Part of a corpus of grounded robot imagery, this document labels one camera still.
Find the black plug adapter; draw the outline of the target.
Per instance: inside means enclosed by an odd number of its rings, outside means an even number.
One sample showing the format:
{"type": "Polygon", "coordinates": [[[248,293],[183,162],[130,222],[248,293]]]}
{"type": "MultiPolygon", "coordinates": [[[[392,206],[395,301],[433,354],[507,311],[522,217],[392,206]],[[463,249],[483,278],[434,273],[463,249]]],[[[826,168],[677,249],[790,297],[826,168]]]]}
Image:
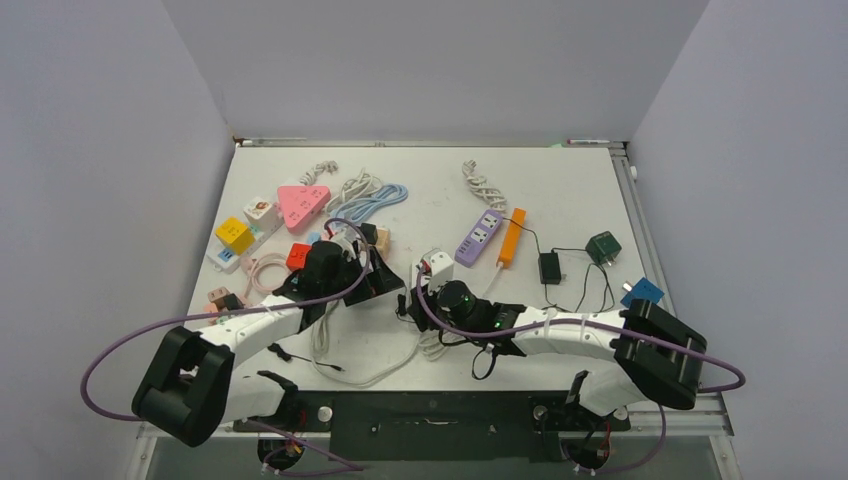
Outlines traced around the black plug adapter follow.
{"type": "Polygon", "coordinates": [[[408,315],[406,296],[404,294],[397,295],[397,307],[395,309],[395,315],[400,321],[413,323],[413,320],[408,315]]]}

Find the purple USB power strip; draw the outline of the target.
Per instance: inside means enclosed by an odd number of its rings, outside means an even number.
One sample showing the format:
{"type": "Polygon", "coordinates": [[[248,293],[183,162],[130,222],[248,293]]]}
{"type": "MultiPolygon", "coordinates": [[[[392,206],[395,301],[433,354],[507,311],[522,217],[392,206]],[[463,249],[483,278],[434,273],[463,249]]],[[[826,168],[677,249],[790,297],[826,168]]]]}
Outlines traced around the purple USB power strip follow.
{"type": "Polygon", "coordinates": [[[454,261],[472,267],[504,220],[503,214],[487,209],[476,221],[454,253],[454,261]]]}

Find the orange power strip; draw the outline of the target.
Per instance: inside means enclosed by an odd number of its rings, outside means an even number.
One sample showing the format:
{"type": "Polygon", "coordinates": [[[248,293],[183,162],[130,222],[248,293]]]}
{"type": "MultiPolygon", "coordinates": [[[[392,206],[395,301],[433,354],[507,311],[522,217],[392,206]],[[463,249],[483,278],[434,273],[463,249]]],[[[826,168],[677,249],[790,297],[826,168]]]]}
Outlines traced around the orange power strip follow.
{"type": "Polygon", "coordinates": [[[501,268],[509,268],[513,263],[521,232],[523,231],[526,214],[527,212],[524,209],[514,208],[511,216],[504,220],[506,233],[496,262],[501,268]]]}

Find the black power adapter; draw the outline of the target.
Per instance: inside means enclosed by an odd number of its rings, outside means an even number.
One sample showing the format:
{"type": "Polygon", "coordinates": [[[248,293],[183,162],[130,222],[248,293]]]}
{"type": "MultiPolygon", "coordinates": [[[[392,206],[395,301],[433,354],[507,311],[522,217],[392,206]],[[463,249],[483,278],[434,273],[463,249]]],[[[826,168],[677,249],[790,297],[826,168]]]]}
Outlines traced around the black power adapter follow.
{"type": "MultiPolygon", "coordinates": [[[[575,248],[553,248],[550,251],[543,251],[541,249],[541,243],[539,241],[538,234],[523,225],[521,225],[516,220],[510,218],[508,220],[509,224],[514,227],[518,227],[521,231],[528,232],[531,234],[534,245],[536,247],[537,252],[537,271],[539,274],[539,282],[543,288],[543,296],[545,302],[549,307],[554,307],[559,310],[565,311],[565,308],[560,307],[555,302],[551,301],[548,294],[548,288],[551,285],[560,285],[566,278],[566,274],[562,270],[561,261],[559,257],[560,252],[577,252],[577,253],[588,253],[586,249],[575,249],[575,248]]],[[[601,312],[611,310],[613,307],[614,295],[611,290],[611,285],[609,281],[609,276],[606,273],[606,270],[598,263],[589,263],[584,272],[584,280],[583,280],[583,290],[581,293],[581,297],[578,300],[578,304],[576,309],[579,310],[586,299],[587,291],[588,291],[588,278],[590,271],[595,268],[597,269],[604,278],[604,289],[602,291],[602,300],[601,300],[601,312]]]]}

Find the green cube socket adapter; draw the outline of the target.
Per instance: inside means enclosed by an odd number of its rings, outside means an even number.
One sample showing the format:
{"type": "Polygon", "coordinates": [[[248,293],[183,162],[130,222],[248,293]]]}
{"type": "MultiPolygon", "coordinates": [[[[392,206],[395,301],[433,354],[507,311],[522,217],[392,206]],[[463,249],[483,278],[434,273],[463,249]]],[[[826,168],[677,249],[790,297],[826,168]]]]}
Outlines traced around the green cube socket adapter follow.
{"type": "Polygon", "coordinates": [[[622,246],[610,231],[604,231],[587,241],[585,251],[594,263],[613,265],[622,251],[622,246]]]}

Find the blue cube socket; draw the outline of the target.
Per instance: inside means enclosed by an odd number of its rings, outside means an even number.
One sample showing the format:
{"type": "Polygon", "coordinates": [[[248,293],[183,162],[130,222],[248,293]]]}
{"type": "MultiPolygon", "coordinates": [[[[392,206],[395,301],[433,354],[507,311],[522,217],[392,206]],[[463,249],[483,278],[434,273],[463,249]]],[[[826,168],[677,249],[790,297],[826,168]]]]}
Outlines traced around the blue cube socket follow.
{"type": "Polygon", "coordinates": [[[630,307],[634,300],[646,300],[658,304],[665,296],[662,289],[645,277],[635,283],[625,282],[622,288],[625,294],[620,300],[620,304],[624,307],[630,307]]]}

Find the white USB power strip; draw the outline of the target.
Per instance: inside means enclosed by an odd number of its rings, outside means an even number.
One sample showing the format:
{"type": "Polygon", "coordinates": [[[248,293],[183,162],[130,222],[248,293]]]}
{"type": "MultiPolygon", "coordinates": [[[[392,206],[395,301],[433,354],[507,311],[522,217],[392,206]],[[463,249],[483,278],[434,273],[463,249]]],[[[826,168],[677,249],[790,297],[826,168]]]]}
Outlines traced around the white USB power strip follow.
{"type": "Polygon", "coordinates": [[[422,312],[421,299],[425,297],[424,287],[420,285],[419,274],[423,267],[423,262],[418,261],[417,264],[410,267],[410,305],[408,311],[411,316],[419,316],[422,312]]]}

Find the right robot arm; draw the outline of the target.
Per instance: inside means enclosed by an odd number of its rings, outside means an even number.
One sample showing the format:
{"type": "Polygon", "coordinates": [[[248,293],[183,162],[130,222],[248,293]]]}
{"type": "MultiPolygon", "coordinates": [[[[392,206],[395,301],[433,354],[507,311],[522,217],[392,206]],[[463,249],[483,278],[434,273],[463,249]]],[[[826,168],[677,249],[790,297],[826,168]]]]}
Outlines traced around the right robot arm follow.
{"type": "Polygon", "coordinates": [[[454,333],[494,356],[561,354],[603,362],[575,375],[567,419],[589,428],[632,403],[691,410],[699,390],[706,339],[662,307],[637,299],[602,313],[571,313],[475,296],[451,280],[414,288],[405,308],[422,330],[454,333]]]}

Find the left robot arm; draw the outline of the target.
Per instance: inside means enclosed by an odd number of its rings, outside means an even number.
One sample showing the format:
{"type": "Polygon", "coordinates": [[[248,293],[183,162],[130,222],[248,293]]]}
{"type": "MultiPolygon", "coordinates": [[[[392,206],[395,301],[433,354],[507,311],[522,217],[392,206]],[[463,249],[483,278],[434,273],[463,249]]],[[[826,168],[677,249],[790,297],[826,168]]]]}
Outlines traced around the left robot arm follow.
{"type": "Polygon", "coordinates": [[[281,339],[299,335],[324,316],[326,306],[356,305],[404,288],[377,249],[314,243],[302,268],[246,315],[163,337],[132,400],[133,413],[195,447],[217,427],[259,417],[274,430],[296,421],[299,388],[269,370],[238,373],[246,360],[281,339]]]}

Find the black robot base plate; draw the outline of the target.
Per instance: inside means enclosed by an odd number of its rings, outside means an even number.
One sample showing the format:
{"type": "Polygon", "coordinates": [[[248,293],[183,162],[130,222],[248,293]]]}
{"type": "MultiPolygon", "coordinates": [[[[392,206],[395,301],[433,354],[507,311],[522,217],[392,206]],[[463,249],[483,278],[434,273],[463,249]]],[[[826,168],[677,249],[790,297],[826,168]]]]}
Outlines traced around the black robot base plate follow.
{"type": "Polygon", "coordinates": [[[630,429],[567,406],[565,391],[302,391],[263,423],[296,434],[328,434],[352,461],[475,461],[559,458],[555,437],[590,443],[630,429]]]}

